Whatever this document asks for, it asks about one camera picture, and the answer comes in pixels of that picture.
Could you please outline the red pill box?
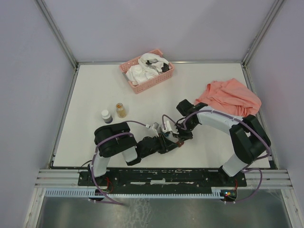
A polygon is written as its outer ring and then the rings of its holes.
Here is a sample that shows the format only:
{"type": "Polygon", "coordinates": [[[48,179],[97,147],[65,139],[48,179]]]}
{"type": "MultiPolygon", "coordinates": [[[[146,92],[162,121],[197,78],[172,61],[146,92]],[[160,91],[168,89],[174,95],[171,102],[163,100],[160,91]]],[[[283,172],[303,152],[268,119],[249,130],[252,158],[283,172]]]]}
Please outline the red pill box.
{"type": "Polygon", "coordinates": [[[184,144],[184,141],[178,141],[177,144],[179,147],[181,147],[184,144]]]}

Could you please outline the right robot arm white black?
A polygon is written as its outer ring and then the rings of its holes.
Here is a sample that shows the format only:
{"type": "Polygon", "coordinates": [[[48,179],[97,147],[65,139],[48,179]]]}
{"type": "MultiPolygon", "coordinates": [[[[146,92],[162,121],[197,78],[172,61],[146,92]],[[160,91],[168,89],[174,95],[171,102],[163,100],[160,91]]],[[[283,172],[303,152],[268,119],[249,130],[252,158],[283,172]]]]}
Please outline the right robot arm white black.
{"type": "Polygon", "coordinates": [[[235,175],[253,162],[271,155],[271,142],[254,115],[229,115],[205,103],[193,105],[186,99],[176,109],[184,117],[181,123],[175,124],[179,141],[192,139],[192,131],[198,125],[211,126],[230,136],[234,154],[220,167],[221,172],[218,173],[218,181],[224,186],[233,183],[235,175]]]}

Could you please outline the white bottle cap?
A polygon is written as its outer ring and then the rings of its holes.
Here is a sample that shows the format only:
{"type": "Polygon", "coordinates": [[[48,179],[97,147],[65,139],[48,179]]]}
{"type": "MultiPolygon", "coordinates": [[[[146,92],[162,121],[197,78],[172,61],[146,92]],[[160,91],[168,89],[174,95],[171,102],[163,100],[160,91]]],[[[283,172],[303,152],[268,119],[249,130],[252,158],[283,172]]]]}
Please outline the white bottle cap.
{"type": "Polygon", "coordinates": [[[113,121],[113,117],[108,110],[103,110],[101,116],[106,124],[110,124],[113,121]]]}

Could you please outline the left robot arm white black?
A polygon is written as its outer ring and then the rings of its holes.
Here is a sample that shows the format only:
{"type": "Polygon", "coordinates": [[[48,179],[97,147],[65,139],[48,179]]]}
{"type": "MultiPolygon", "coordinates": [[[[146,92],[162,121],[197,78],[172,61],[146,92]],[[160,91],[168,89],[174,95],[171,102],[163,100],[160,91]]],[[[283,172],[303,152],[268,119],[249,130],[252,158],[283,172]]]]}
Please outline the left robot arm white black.
{"type": "Polygon", "coordinates": [[[128,123],[129,121],[110,124],[95,130],[96,148],[88,176],[94,185],[101,185],[104,182],[111,157],[119,153],[123,155],[128,166],[133,166],[154,153],[165,154],[181,146],[179,142],[169,140],[167,135],[159,130],[158,123],[146,124],[145,128],[151,130],[154,136],[144,137],[137,142],[128,123]]]}

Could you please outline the glass pill bottle yellow pills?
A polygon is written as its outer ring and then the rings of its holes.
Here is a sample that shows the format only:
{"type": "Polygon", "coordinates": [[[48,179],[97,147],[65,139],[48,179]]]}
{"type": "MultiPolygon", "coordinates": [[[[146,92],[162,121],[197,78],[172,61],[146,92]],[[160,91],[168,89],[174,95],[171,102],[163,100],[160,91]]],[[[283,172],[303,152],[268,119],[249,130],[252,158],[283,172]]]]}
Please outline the glass pill bottle yellow pills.
{"type": "Polygon", "coordinates": [[[116,105],[116,112],[119,118],[125,118],[126,117],[126,109],[122,103],[118,103],[116,105]]]}

